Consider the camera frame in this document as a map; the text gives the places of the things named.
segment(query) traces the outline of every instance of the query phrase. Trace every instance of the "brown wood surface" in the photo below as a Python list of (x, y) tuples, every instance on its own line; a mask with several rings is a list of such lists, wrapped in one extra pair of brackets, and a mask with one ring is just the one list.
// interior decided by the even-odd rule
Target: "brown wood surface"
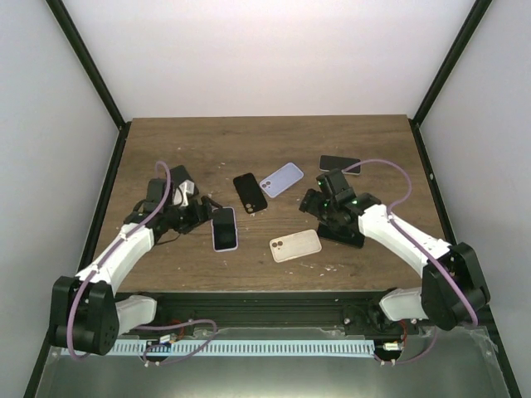
[[(201, 194), (236, 209), (240, 247), (216, 253), (210, 223), (166, 245), (155, 246), (134, 267), (122, 291), (264, 291), (403, 288), (420, 284), (416, 273), (385, 247), (367, 240), (357, 250), (329, 241), (315, 255), (277, 264), (273, 238), (315, 228), (298, 210), (308, 188), (317, 189), (319, 156), (384, 158), (406, 169), (413, 181), (410, 199), (396, 213), (436, 237), (441, 226), (431, 199), (407, 118), (316, 116), (260, 118), (135, 119), (125, 145), (96, 253), (116, 236), (133, 205), (145, 197), (157, 160), (185, 165)], [(232, 178), (253, 172), (260, 181), (287, 162), (304, 178), (265, 211), (248, 215)], [(371, 192), (384, 203), (401, 197), (406, 183), (395, 169), (364, 165), (348, 177), (357, 193)], [(174, 237), (168, 233), (161, 241)]]

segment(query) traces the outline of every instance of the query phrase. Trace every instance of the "gray wall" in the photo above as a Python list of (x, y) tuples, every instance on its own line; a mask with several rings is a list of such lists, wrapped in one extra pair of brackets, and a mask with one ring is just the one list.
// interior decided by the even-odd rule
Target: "gray wall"
[(126, 119), (413, 115), (473, 2), (65, 0)]
[(0, 54), (0, 396), (18, 398), (117, 131), (44, 1), (0, 2)]
[(493, 2), (422, 126), (452, 225), (472, 244), (531, 396), (531, 2)]

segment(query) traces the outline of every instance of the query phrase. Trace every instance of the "purple phone case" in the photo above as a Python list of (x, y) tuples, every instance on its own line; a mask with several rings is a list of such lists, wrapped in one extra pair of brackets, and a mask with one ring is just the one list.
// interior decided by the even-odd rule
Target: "purple phone case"
[(232, 209), (232, 215), (234, 216), (234, 231), (236, 232), (236, 246), (231, 247), (230, 249), (216, 250), (216, 242), (214, 240), (214, 220), (210, 220), (210, 227), (212, 229), (212, 248), (217, 253), (223, 253), (225, 251), (234, 251), (238, 248), (238, 226), (236, 223), (236, 211), (234, 207), (223, 207), (224, 209)]

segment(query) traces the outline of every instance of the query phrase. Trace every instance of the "purple cable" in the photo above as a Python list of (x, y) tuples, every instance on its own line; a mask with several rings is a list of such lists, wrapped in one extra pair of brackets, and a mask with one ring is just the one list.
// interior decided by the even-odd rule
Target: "purple cable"
[[(430, 345), (428, 346), (428, 348), (426, 350), (424, 350), (423, 352), (421, 352), (420, 354), (418, 354), (416, 357), (413, 357), (413, 358), (409, 358), (409, 359), (406, 359), (405, 361), (399, 361), (399, 362), (395, 362), (395, 365), (406, 365), (407, 363), (412, 363), (412, 362), (416, 362), (418, 361), (419, 359), (422, 359), (423, 357), (425, 357), (428, 352), (431, 351), (431, 349), (433, 348), (433, 346), (435, 346), (435, 342), (437, 341), (437, 328), (434, 328), (433, 329), (433, 338), (431, 340), (431, 343)], [(384, 360), (380, 359), (378, 357), (378, 355), (374, 354), (374, 359), (376, 359), (378, 362), (384, 362)]]
[[(172, 363), (181, 362), (181, 361), (184, 361), (184, 360), (186, 360), (186, 359), (188, 359), (190, 357), (193, 357), (198, 352), (200, 352), (204, 347), (206, 347), (208, 344), (210, 344), (212, 342), (212, 340), (216, 337), (216, 333), (217, 333), (217, 325), (216, 325), (216, 323), (214, 321), (212, 321), (211, 319), (198, 319), (196, 321), (180, 323), (178, 325), (170, 325), (170, 326), (138, 326), (135, 329), (136, 330), (164, 331), (164, 330), (174, 330), (174, 329), (185, 328), (186, 326), (197, 325), (199, 323), (210, 323), (212, 325), (212, 329), (213, 329), (212, 335), (201, 346), (199, 346), (198, 348), (196, 348), (195, 350), (193, 350), (189, 354), (185, 355), (184, 357), (180, 357), (180, 358), (174, 359), (172, 361), (160, 362), (161, 365), (170, 365)], [(146, 358), (146, 356), (148, 355), (148, 352), (150, 352), (151, 350), (153, 350), (156, 347), (166, 347), (166, 346), (164, 346), (163, 344), (155, 344), (155, 345), (153, 345), (151, 347), (147, 347), (145, 349), (145, 351), (144, 351), (144, 354), (142, 355), (142, 358), (144, 359), (144, 362), (146, 362), (148, 360)]]
[[(125, 234), (125, 239), (131, 237), (132, 234), (134, 234), (140, 228), (145, 226), (153, 217), (155, 217), (168, 199), (169, 190), (171, 187), (171, 176), (170, 176), (169, 168), (165, 162), (159, 160), (158, 162), (155, 163), (155, 174), (157, 174), (158, 166), (162, 166), (164, 169), (164, 172), (166, 173), (166, 187), (164, 189), (163, 199), (162, 201), (160, 201), (157, 207), (155, 207), (155, 210), (151, 214), (149, 214), (145, 219), (143, 219), (135, 228), (133, 228), (131, 231)], [(123, 242), (125, 242), (124, 238), (120, 238), (105, 252), (103, 257), (101, 257), (100, 262), (98, 263), (98, 269), (100, 269), (105, 264), (105, 261), (109, 259), (109, 257), (119, 248), (119, 246)], [(77, 311), (77, 308), (79, 307), (81, 297), (83, 296), (83, 293), (85, 292), (86, 287), (88, 286), (90, 280), (94, 278), (95, 275), (96, 275), (96, 271), (91, 271), (87, 275), (86, 279), (83, 281), (80, 288), (77, 290), (76, 296), (74, 297), (74, 301), (72, 302), (72, 306), (68, 314), (68, 322), (66, 323), (66, 347), (68, 348), (68, 352), (70, 353), (70, 356), (75, 361), (81, 361), (82, 359), (85, 359), (90, 355), (89, 353), (83, 354), (82, 356), (79, 356), (76, 354), (76, 352), (74, 351), (73, 331), (74, 331), (74, 319), (76, 318), (76, 311)]]
[(459, 300), (465, 306), (466, 311), (468, 312), (468, 314), (470, 315), (470, 319), (472, 320), (472, 324), (474, 326), (478, 326), (478, 316), (476, 315), (474, 309), (470, 305), (470, 302), (468, 301), (468, 299), (465, 297), (463, 292), (461, 292), (461, 290), (459, 289), (459, 286), (457, 286), (457, 284), (451, 278), (450, 274), (448, 274), (448, 271), (446, 271), (445, 267), (443, 267), (442, 264), (435, 257), (433, 257), (433, 255), (431, 255), (431, 253), (429, 251), (424, 249), (424, 247), (422, 247), (422, 245), (420, 243), (418, 243), (415, 239), (413, 239), (411, 236), (409, 236), (409, 234), (407, 232), (405, 232), (397, 224), (397, 222), (394, 220), (394, 218), (392, 217), (391, 211), (392, 211), (393, 207), (403, 203), (412, 194), (412, 180), (411, 180), (411, 178), (409, 178), (409, 175), (407, 174), (407, 172), (403, 168), (398, 166), (397, 164), (395, 164), (393, 162), (389, 162), (388, 160), (384, 160), (384, 159), (363, 160), (362, 162), (358, 162), (358, 163), (353, 164), (352, 166), (348, 166), (347, 168), (345, 168), (343, 170), (343, 172), (347, 172), (351, 168), (355, 168), (357, 166), (361, 166), (362, 164), (365, 164), (365, 163), (385, 163), (385, 164), (388, 164), (389, 166), (393, 166), (394, 168), (396, 168), (406, 178), (406, 181), (407, 181), (407, 194), (402, 199), (398, 199), (398, 200), (394, 201), (393, 203), (391, 203), (391, 205), (389, 205), (387, 207), (387, 216), (388, 216), (389, 222), (391, 223), (392, 226), (395, 227), (395, 229), (398, 232), (400, 232), (417, 249), (419, 249), (419, 251), (421, 253), (423, 253), (429, 259), (430, 262), (432, 262), (435, 265), (435, 267), (439, 270), (439, 272), (442, 274), (444, 279), (446, 279), (446, 282), (448, 282), (448, 284), (450, 285), (452, 290), (455, 292), (455, 294), (457, 295)]

